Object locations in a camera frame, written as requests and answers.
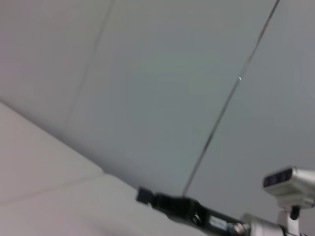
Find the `white table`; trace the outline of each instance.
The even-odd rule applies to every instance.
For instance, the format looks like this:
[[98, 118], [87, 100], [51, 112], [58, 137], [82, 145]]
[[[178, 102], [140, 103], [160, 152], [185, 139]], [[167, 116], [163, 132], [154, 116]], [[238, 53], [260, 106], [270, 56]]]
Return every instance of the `white table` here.
[[0, 205], [102, 173], [100, 167], [0, 103]]
[[0, 235], [201, 236], [0, 104]]
[[136, 190], [102, 177], [0, 208], [3, 236], [204, 236], [135, 201]]

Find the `black clamp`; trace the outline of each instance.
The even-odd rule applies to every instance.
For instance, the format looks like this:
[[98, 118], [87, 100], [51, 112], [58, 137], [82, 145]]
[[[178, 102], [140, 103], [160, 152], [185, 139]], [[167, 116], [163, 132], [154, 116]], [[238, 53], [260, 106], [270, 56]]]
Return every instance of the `black clamp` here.
[[140, 188], [136, 200], [151, 205], [173, 221], [193, 226], [205, 233], [231, 236], [235, 235], [235, 226], [243, 225], [241, 221], [205, 208], [191, 198], [154, 194], [150, 190]]

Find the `label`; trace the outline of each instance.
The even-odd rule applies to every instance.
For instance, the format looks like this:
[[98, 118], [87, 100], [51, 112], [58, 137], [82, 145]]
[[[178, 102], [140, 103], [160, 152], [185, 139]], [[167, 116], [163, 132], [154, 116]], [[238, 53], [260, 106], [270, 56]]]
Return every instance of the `label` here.
[[216, 217], [211, 215], [209, 223], [213, 227], [216, 227], [216, 228], [219, 228], [219, 229], [225, 230], [225, 231], [227, 230], [228, 223], [225, 220], [221, 220], [221, 219], [216, 218]]

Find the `white wall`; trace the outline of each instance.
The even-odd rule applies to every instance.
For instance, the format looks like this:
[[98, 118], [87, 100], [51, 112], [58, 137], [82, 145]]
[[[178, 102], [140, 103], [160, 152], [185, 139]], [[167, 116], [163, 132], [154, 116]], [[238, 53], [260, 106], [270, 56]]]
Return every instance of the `white wall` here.
[[116, 0], [63, 140], [179, 194], [273, 0]]
[[2, 1], [0, 98], [133, 186], [180, 193], [273, 5]]
[[[315, 169], [315, 2], [284, 0], [189, 190], [235, 217], [276, 220], [276, 200], [262, 178], [287, 165]], [[302, 212], [303, 233], [315, 210]]]
[[2, 0], [1, 100], [59, 135], [109, 5], [110, 0]]

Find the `white panel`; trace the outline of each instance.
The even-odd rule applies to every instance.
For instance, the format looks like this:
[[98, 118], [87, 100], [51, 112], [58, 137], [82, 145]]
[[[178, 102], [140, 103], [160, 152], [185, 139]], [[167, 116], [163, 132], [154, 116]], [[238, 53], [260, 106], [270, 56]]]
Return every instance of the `white panel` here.
[[[315, 170], [314, 1], [280, 1], [189, 195], [235, 217], [276, 220], [262, 178], [287, 165]], [[312, 234], [315, 210], [302, 212]]]
[[136, 190], [103, 176], [0, 208], [5, 236], [203, 236], [137, 203]]
[[58, 135], [110, 0], [0, 3], [0, 98]]
[[102, 173], [100, 167], [0, 104], [0, 204]]
[[64, 140], [180, 193], [273, 0], [117, 0]]

